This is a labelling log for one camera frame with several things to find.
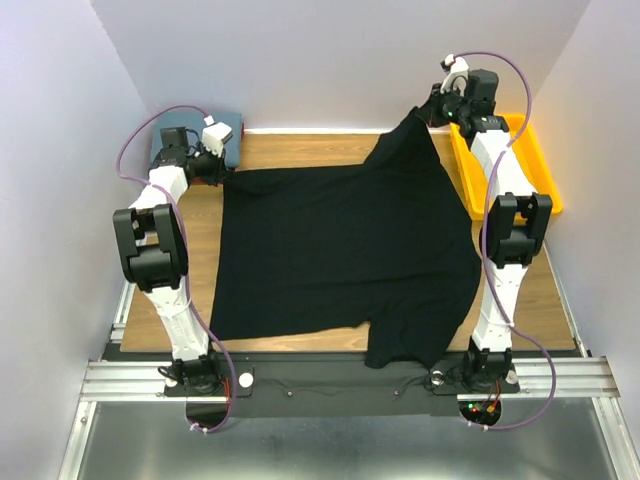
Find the wooden table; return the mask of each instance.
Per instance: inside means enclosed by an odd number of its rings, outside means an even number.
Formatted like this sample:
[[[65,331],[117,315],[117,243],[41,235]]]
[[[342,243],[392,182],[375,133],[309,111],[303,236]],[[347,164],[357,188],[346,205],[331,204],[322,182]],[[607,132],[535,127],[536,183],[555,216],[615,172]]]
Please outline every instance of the wooden table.
[[[242,168],[308,167],[361,163],[377,135],[246,135],[242,144]],[[434,135],[440,159],[463,196],[460,175],[448,135]],[[193,186],[180,200],[188,241],[193,301],[202,317],[211,318],[222,225],[222,189]],[[479,226],[473,226],[473,238]],[[466,350],[478,320],[482,283],[463,325],[449,350]],[[520,290],[515,321],[518,327],[549,349],[573,349],[574,342],[564,314],[549,261],[542,252],[531,265]],[[369,325],[337,328],[282,337],[229,340],[231,351],[363,351]],[[535,347],[519,337],[514,349]],[[170,352],[169,339],[151,303],[136,291],[121,344],[123,352]]]

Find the cable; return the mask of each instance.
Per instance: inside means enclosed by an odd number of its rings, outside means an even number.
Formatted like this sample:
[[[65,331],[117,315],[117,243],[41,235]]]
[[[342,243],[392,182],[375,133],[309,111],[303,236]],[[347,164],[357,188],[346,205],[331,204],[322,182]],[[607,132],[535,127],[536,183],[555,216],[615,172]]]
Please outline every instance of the cable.
[[[122,145],[122,148],[120,149],[120,152],[118,152],[118,157],[116,158],[116,173],[118,174],[118,177],[122,178],[123,180],[129,180],[129,181],[132,181],[132,182],[136,182],[136,183],[139,183],[139,184],[141,184],[141,185],[143,185],[145,187],[151,186],[151,187],[155,188],[156,190],[161,191],[167,197],[167,199],[169,200],[169,203],[171,203],[171,207],[173,208],[173,211],[174,211],[174,213],[176,215],[176,218],[178,219],[178,224],[180,225],[180,231],[182,232],[182,235],[184,236],[184,245],[185,245],[185,248],[188,251],[187,230],[186,230],[186,228],[184,226],[184,218],[182,217],[182,214],[180,213],[180,210],[178,209],[177,202],[171,196],[171,194],[166,189],[161,187],[160,185],[154,185],[147,179],[139,178],[139,177],[136,177],[136,176],[133,176],[133,175],[127,175],[127,174],[123,173],[122,172],[122,168],[121,168],[122,157],[124,156],[124,152],[127,150],[127,147],[133,141],[133,139],[136,137],[136,135],[138,135],[147,125],[149,125],[151,122],[153,122],[159,116],[164,115],[165,113],[167,113],[167,112],[169,112],[171,110],[176,110],[176,109],[179,109],[179,108],[191,108],[191,109],[197,110],[198,112],[200,112],[204,116],[204,118],[209,116],[209,113],[207,113],[205,110],[203,110],[203,109],[201,109],[199,107],[193,106],[193,105],[174,105],[173,107],[165,108],[164,110],[156,113],[151,118],[149,118],[147,121],[145,121],[142,125],[140,125],[136,130],[134,130],[134,132],[131,135],[129,135],[129,138],[127,138],[127,140],[125,140],[124,144]],[[198,430],[198,431],[203,432],[203,433],[206,434],[206,433],[212,433],[212,432],[219,431],[229,421],[229,418],[231,417],[231,412],[233,411],[234,406],[235,406],[236,391],[238,389],[238,377],[237,377],[237,374],[236,374],[235,366],[233,365],[233,360],[231,359],[231,355],[229,354],[227,349],[224,347],[222,342],[220,340],[218,340],[218,337],[215,336],[215,334],[211,331],[209,326],[202,319],[202,317],[200,316],[200,312],[198,312],[198,310],[196,309],[195,305],[193,304],[193,301],[191,300],[191,282],[190,282],[189,274],[187,274],[185,276],[184,282],[185,282],[185,289],[186,289],[186,294],[187,294],[187,304],[189,305],[189,309],[191,310],[193,315],[196,317],[196,320],[198,321],[198,323],[200,324],[202,329],[205,332],[207,332],[207,335],[209,336],[211,341],[215,345],[218,346],[218,348],[222,352],[222,355],[224,356],[225,360],[227,361],[227,364],[229,365],[229,370],[231,372],[231,395],[229,396],[227,413],[225,414],[225,416],[222,419],[222,421],[218,425],[215,425],[215,426],[210,427],[210,428],[203,429],[198,424],[195,424],[195,423],[191,422],[189,419],[187,419],[187,422],[189,422],[189,424],[191,425],[191,429],[192,430]]]
[[[224,382],[224,396],[227,399],[227,409],[229,409],[229,402],[231,401],[231,385],[229,384],[229,379],[225,378]]]
[[[489,389],[489,396],[484,402],[482,402],[483,407],[491,401],[491,397],[493,396],[493,387],[494,385],[491,385],[491,389]],[[500,383],[498,382],[498,380],[496,380],[495,387],[497,388],[497,391],[496,391],[496,398],[497,398],[497,395],[500,392]]]
[[[509,140],[504,150],[502,150],[502,152],[500,152],[500,155],[498,155],[496,164],[491,169],[491,174],[489,175],[489,183],[487,186],[487,196],[484,202],[484,216],[482,219],[482,235],[481,235],[481,241],[480,241],[480,251],[482,252],[482,265],[484,267],[484,273],[487,278],[487,284],[489,285],[489,289],[491,290],[491,294],[493,295],[493,298],[496,301],[496,306],[498,307],[498,310],[500,310],[500,314],[502,315],[502,318],[507,323],[507,325],[509,326],[509,328],[513,333],[515,333],[521,338],[524,338],[525,340],[528,340],[529,342],[533,343],[536,347],[538,347],[542,355],[547,359],[547,362],[549,362],[549,368],[551,369],[551,390],[549,391],[549,396],[547,397],[547,400],[545,401],[542,408],[538,411],[538,413],[533,415],[531,418],[528,418],[527,420],[523,420],[522,422],[514,423],[512,425],[502,425],[502,426],[492,426],[492,427],[489,427],[487,425],[474,424],[474,423],[469,424],[469,425],[477,425],[481,428],[485,428],[488,430],[504,431],[504,430],[512,430],[514,428],[524,427],[525,425],[529,425],[530,423],[533,423],[538,418],[540,418],[547,411],[547,409],[551,405],[551,402],[553,401],[553,397],[556,393],[556,383],[557,383],[556,368],[555,368],[555,365],[553,364],[553,359],[551,358],[551,354],[535,338],[533,338],[531,335],[521,332],[515,327],[515,325],[513,324],[513,320],[509,318],[509,315],[507,314],[507,311],[505,310],[504,305],[502,305],[502,302],[500,302],[500,298],[498,298],[498,292],[496,291],[496,286],[493,283],[493,277],[491,276],[491,271],[489,269],[489,258],[487,257],[487,223],[489,220],[491,191],[493,190],[493,186],[495,185],[496,179],[498,178],[498,167],[500,166],[500,162],[502,162],[502,158],[504,157],[505,153],[507,153],[511,145],[513,145],[522,136],[525,129],[527,128],[527,125],[529,124],[529,120],[531,118],[531,107],[533,103],[533,97],[531,95],[531,87],[529,86],[529,82],[525,78],[524,73],[522,73],[522,70],[520,70],[520,68],[518,68],[518,66],[515,63],[513,63],[511,60],[509,60],[507,57],[499,53],[471,51],[471,52],[458,53],[457,55],[454,55],[454,58],[467,57],[471,55],[485,55],[489,57],[494,57],[509,64],[511,68],[515,70],[515,72],[518,74],[518,76],[522,80],[522,84],[524,85],[524,89],[527,94],[527,111],[524,117],[524,122],[522,123],[520,130],[518,130],[518,132],[513,136],[513,138]]]
[[[173,380],[174,382],[178,381],[178,377],[176,377],[173,372],[164,365],[158,367],[158,373],[164,378],[168,378],[169,380]]]
[[[197,131],[195,131],[193,128],[185,128],[184,131],[188,132],[188,133],[193,133],[196,136],[196,138],[198,139],[196,144],[200,143],[200,134]]]
[[[493,404],[491,405],[491,408],[494,408],[494,409],[498,405],[498,402],[500,401],[500,395],[502,394],[502,392],[500,391],[500,382],[496,381],[496,387],[498,388],[498,394],[496,395],[496,399],[493,401]]]

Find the screw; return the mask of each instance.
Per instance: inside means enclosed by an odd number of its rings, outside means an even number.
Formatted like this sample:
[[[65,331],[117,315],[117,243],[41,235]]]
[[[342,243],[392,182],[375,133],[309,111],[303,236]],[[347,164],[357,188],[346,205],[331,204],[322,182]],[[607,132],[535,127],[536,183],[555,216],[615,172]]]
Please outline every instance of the screw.
[[[507,373],[505,380],[508,384],[515,385],[516,383],[518,383],[518,374],[515,372],[515,370],[509,370],[509,373]]]
[[[431,384],[439,387],[444,383],[444,375],[440,370],[431,372]]]

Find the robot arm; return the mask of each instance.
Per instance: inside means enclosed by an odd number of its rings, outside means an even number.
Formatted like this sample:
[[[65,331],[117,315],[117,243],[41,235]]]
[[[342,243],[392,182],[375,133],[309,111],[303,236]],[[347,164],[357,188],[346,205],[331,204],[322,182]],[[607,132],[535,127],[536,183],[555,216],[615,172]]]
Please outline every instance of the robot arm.
[[[511,138],[505,120],[494,115],[498,76],[486,70],[469,71],[466,61],[453,55],[442,62],[442,67],[446,73],[444,81],[433,85],[429,99],[417,115],[431,127],[458,125],[489,179]],[[512,368],[513,323],[503,318],[498,301],[513,322],[520,284],[533,257],[542,248],[552,207],[551,197],[536,192],[511,148],[502,157],[488,195],[492,207],[486,224],[486,267],[495,296],[485,278],[480,319],[463,365],[465,383],[471,388],[483,388],[487,382],[505,378]]]
[[[230,173],[224,164],[224,143],[231,138],[231,128],[208,125],[195,145],[183,127],[162,129],[160,134],[162,149],[151,164],[149,185],[128,209],[114,213],[113,224],[125,278],[149,298],[171,341],[173,363],[163,375],[190,395],[206,394],[219,384],[220,373],[207,332],[188,298],[187,249],[172,203],[194,179],[213,175],[217,184]],[[141,244],[154,233],[157,243]]]

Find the white connector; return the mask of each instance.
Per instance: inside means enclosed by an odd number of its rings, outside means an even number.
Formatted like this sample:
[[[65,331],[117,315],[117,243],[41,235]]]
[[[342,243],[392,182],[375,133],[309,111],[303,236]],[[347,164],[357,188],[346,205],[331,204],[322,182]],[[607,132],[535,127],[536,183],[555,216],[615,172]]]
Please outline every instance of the white connector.
[[[224,144],[232,136],[231,127],[226,123],[218,122],[202,129],[202,144],[208,151],[219,157],[224,151]]]
[[[454,57],[453,54],[446,56],[442,62],[447,67],[447,76],[442,81],[440,93],[450,92],[454,87],[459,90],[460,95],[464,95],[464,91],[469,83],[469,65],[462,57]],[[464,82],[457,82],[458,78],[464,78]]]

